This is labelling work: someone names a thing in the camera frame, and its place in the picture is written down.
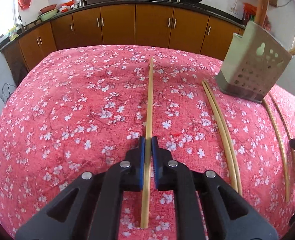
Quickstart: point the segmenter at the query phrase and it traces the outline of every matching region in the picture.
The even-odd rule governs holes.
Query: tablecloth
[[[208,80],[226,118],[243,197],[283,235],[295,210],[292,157],[284,125],[266,97],[288,154],[285,203],[281,153],[261,104],[222,94],[221,61],[171,49],[93,46],[54,52],[38,64],[0,116],[0,223],[16,230],[84,171],[121,161],[144,135],[148,65],[153,57],[153,135],[191,170],[216,171],[229,183],[222,141],[201,85]],[[271,90],[295,138],[295,97]],[[176,239],[173,192],[151,181],[150,222],[139,228],[140,193],[126,192],[119,239]]]

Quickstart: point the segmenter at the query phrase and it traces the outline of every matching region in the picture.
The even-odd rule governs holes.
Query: countertop
[[[65,12],[65,13],[57,13],[51,19],[41,22],[41,23],[35,25],[34,27],[24,31],[23,33],[18,35],[18,37],[16,39],[26,35],[27,33],[31,32],[35,28],[37,28],[47,22],[50,22],[51,20],[57,19],[59,17],[65,16],[65,15],[68,15],[68,14],[71,14],[74,12],[86,10],[86,9],[91,9],[91,8],[96,8],[96,7],[101,7],[101,6],[108,6],[108,5],[116,5],[116,4],[158,4],[158,5],[164,5],[164,6],[172,6],[175,8],[187,9],[190,11],[199,12],[199,13],[206,14],[209,16],[214,16],[214,17],[217,17],[221,20],[225,20],[227,22],[230,22],[242,29],[245,29],[245,26],[243,25],[242,20],[234,17],[233,15],[225,13],[219,9],[216,9],[214,7],[211,7],[211,6],[202,4],[202,3],[191,4],[191,3],[183,2],[182,0],[179,0],[179,1],[180,2],[177,2],[177,0],[171,0],[171,1],[169,1],[169,0],[113,0],[113,1],[90,4],[90,5],[86,5],[83,7],[76,8],[76,9],[72,9],[72,10]],[[6,44],[0,43],[1,52],[4,48],[6,48],[8,45],[10,45],[13,41],[9,41]]]

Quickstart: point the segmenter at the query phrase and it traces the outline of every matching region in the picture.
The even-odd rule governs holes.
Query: red plastic bag
[[[22,11],[30,8],[31,0],[18,0],[18,4]]]

